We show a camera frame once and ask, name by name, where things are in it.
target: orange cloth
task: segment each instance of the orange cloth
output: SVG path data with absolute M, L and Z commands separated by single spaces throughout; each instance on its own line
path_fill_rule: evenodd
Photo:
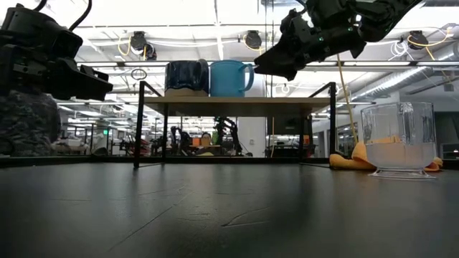
M 399 142 L 397 138 L 391 137 L 387 139 L 381 139 L 378 141 L 373 141 L 374 143 L 384 143 L 384 142 Z M 347 160 L 341 157 L 338 154 L 330 155 L 330 165 L 333 168 L 339 169 L 355 169 L 355 170 L 374 170 L 375 166 L 368 162 L 366 156 L 366 148 L 364 143 L 357 143 L 354 151 L 352 152 L 352 159 Z M 434 158 L 433 162 L 425 168 L 426 172 L 440 172 L 440 169 L 443 167 L 443 161 L 440 158 Z

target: black table surface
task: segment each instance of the black table surface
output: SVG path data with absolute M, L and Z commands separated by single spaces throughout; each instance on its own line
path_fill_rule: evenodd
M 0 169 L 0 257 L 459 257 L 459 172 L 298 165 Z

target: person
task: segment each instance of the person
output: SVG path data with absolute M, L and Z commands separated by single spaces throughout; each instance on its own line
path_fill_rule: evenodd
M 0 95 L 0 154 L 51 156 L 59 132 L 57 104 L 39 87 Z

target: blue pitcher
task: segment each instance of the blue pitcher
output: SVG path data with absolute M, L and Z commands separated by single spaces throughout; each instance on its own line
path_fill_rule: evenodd
M 245 86 L 245 68 L 250 77 Z M 210 65 L 211 97 L 244 97 L 253 85 L 253 66 L 234 60 L 213 62 Z

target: wooden shelf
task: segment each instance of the wooden shelf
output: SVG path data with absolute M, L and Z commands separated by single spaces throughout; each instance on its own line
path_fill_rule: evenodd
M 328 97 L 146 97 L 145 105 L 170 116 L 299 116 L 330 105 Z

